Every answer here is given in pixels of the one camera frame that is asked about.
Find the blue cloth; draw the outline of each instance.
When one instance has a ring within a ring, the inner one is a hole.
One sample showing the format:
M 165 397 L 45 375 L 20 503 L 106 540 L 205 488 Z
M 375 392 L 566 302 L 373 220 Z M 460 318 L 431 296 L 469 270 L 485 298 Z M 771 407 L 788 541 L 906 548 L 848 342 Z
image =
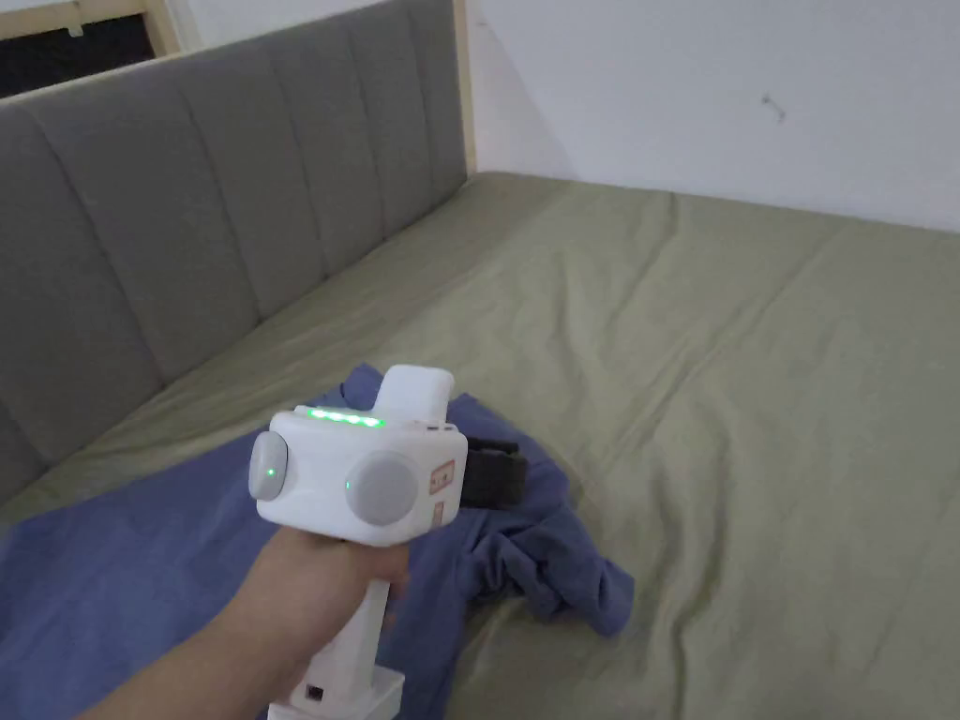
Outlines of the blue cloth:
M 315 404 L 369 409 L 380 379 L 362 366 Z M 633 579 L 597 554 L 544 452 L 470 396 L 449 418 L 518 442 L 530 473 L 520 507 L 464 509 L 411 547 L 412 582 L 378 656 L 406 675 L 410 720 L 443 717 L 470 601 L 521 592 L 536 616 L 573 610 L 603 635 L 633 603 Z M 11 529 L 0 543 L 5 717 L 73 717 L 227 603 L 276 529 L 247 494 L 254 437 Z

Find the bed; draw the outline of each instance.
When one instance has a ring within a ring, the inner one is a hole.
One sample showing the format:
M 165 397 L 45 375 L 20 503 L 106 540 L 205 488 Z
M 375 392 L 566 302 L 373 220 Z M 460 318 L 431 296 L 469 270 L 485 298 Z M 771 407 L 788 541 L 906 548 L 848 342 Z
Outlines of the bed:
M 5 503 L 195 456 L 360 362 L 450 369 L 636 577 L 617 639 L 476 614 L 448 715 L 960 715 L 960 237 L 479 174 Z

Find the sticker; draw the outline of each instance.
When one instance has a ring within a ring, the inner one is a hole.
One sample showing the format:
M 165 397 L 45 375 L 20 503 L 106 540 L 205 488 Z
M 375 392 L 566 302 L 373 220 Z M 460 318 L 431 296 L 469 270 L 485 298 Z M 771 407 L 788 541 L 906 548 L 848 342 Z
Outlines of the sticker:
M 447 485 L 453 483 L 453 461 L 443 463 L 430 473 L 430 494 L 440 492 Z
M 433 506 L 433 521 L 430 523 L 430 529 L 440 527 L 444 524 L 444 502 L 441 500 Z

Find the headboard panel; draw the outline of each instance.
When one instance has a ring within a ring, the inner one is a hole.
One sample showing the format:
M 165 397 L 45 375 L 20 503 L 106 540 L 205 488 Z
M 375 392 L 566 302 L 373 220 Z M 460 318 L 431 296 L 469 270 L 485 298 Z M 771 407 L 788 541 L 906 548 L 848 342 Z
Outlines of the headboard panel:
M 0 501 L 465 179 L 450 0 L 0 104 Z

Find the white wall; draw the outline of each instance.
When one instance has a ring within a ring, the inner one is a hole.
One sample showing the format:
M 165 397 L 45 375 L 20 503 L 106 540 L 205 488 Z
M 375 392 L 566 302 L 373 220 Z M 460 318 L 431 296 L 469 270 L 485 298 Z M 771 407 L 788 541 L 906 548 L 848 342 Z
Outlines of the white wall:
M 481 168 L 960 228 L 957 0 L 469 2 Z
M 186 3 L 193 15 L 202 46 L 219 45 L 231 40 L 268 33 L 318 17 L 326 17 L 376 0 L 173 0 L 168 3 L 176 14 L 176 4 Z M 195 42 L 188 43 L 195 49 Z

